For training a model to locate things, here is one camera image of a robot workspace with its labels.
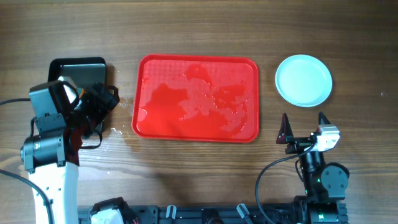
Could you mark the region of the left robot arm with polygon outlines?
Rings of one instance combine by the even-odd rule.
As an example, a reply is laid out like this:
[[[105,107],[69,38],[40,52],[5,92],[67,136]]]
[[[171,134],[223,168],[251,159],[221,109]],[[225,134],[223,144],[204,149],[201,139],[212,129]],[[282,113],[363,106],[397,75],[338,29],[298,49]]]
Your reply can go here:
[[[21,159],[35,193],[37,223],[78,223],[78,152],[82,140],[101,136],[98,126],[119,103],[118,89],[103,83],[88,85],[73,101],[67,81],[52,81],[32,87],[29,98],[39,133],[30,135],[21,147]]]

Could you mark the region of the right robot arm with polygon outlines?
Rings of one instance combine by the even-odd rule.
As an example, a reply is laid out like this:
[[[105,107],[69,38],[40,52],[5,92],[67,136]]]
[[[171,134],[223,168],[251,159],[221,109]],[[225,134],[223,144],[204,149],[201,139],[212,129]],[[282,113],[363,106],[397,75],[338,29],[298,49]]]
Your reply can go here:
[[[284,113],[277,144],[285,144],[287,155],[298,158],[305,189],[304,196],[296,196],[289,215],[290,223],[344,223],[346,210],[339,201],[346,197],[349,170],[336,162],[326,163],[324,153],[332,150],[340,140],[340,130],[326,116],[318,114],[318,128],[309,137],[294,137],[288,116]]]

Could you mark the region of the orange green scrub sponge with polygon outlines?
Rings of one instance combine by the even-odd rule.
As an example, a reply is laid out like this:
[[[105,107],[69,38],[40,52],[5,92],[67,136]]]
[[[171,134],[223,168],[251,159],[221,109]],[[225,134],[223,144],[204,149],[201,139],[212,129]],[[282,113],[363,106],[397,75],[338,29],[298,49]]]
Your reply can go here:
[[[85,93],[85,90],[83,88],[78,87],[77,88],[78,96],[81,98],[83,94]]]

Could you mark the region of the light blue plate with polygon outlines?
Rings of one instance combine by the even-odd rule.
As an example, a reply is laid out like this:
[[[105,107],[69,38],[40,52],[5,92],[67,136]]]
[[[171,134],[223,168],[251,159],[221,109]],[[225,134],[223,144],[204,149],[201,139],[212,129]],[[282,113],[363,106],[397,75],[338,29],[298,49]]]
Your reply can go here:
[[[310,108],[328,99],[333,79],[321,60],[298,54],[287,57],[279,64],[275,72],[275,87],[285,101]]]

